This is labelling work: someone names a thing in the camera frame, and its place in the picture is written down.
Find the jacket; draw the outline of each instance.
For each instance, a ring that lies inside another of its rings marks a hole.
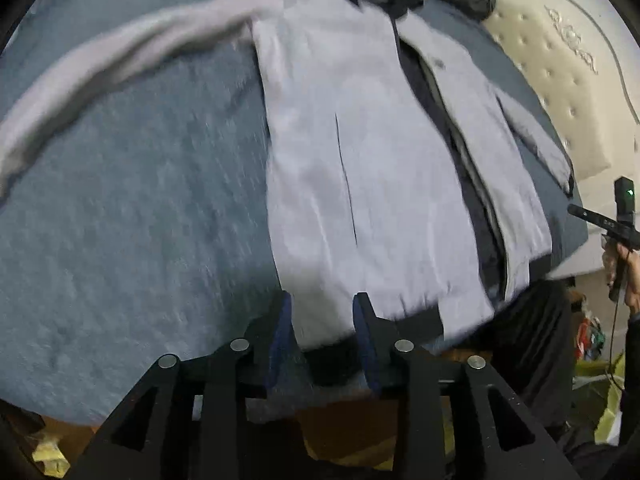
[[[460,135],[504,247],[510,301],[551,251],[540,200],[512,129],[571,192],[571,165],[533,117],[495,88],[451,38],[409,12],[394,22],[348,0],[211,0],[129,23],[75,49],[0,124],[0,193],[33,146],[100,92],[221,38],[254,42],[271,133],[267,200],[273,256],[294,297],[301,348],[353,331],[365,290],[380,316],[437,310],[443,337],[493,315],[449,152],[397,59],[414,47]]]

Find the cable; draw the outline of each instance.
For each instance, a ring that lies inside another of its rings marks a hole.
[[[609,381],[613,384],[621,393],[624,391],[624,388],[618,384],[615,378],[615,370],[613,367],[613,338],[616,335],[616,321],[618,319],[618,307],[620,306],[620,299],[624,298],[626,295],[626,284],[628,279],[628,268],[629,268],[629,256],[631,256],[631,250],[627,251],[626,259],[625,259],[625,269],[622,280],[620,282],[620,293],[618,294],[618,299],[616,300],[616,309],[613,313],[613,327],[611,328],[611,338],[609,341],[609,366],[607,367],[607,375],[609,377]]]

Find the colorful object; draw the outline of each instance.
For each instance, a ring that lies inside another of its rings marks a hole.
[[[600,320],[591,312],[585,313],[575,337],[575,357],[584,361],[595,361],[602,354],[604,341]]]
[[[68,460],[58,448],[57,436],[43,434],[36,449],[31,454],[34,462],[42,462],[44,475],[53,478],[64,478],[70,465]]]

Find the black pants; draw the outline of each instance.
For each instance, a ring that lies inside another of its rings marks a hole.
[[[463,346],[493,352],[494,368],[547,428],[581,478],[617,478],[614,470],[635,453],[629,453],[627,446],[596,445],[589,431],[565,428],[575,365],[572,339],[564,285],[542,281],[532,284]]]

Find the black clothing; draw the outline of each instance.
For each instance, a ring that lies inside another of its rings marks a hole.
[[[626,334],[626,390],[617,447],[597,445],[586,429],[563,431],[575,360],[571,305],[561,283],[533,283],[462,346],[493,351],[494,368],[556,438],[581,478],[640,478],[640,320]]]

